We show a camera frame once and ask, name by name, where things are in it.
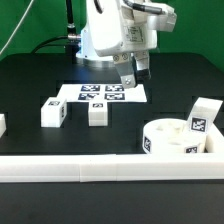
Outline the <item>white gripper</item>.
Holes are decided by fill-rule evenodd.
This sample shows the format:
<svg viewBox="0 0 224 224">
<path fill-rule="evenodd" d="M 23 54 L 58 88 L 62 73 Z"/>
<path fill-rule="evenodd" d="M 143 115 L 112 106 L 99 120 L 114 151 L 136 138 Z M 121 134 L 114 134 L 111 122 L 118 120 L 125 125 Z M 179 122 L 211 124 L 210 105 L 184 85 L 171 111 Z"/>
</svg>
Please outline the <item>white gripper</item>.
<svg viewBox="0 0 224 224">
<path fill-rule="evenodd" d="M 139 80 L 150 80 L 150 57 L 157 47 L 157 32 L 172 32 L 177 14 L 173 7 L 151 0 L 87 0 L 93 49 L 99 57 L 134 53 Z M 135 88 L 132 63 L 116 63 L 124 88 Z"/>
</svg>

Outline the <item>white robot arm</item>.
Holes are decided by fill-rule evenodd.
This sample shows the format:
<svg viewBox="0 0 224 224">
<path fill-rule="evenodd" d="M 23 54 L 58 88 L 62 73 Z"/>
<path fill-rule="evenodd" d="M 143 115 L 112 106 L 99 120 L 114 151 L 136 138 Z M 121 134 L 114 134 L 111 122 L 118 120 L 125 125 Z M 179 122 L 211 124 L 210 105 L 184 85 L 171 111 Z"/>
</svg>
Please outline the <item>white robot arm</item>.
<svg viewBox="0 0 224 224">
<path fill-rule="evenodd" d="M 126 89 L 149 79 L 149 51 L 159 31 L 174 29 L 175 9 L 152 0 L 86 0 L 86 12 L 78 58 L 95 67 L 114 65 Z"/>
</svg>

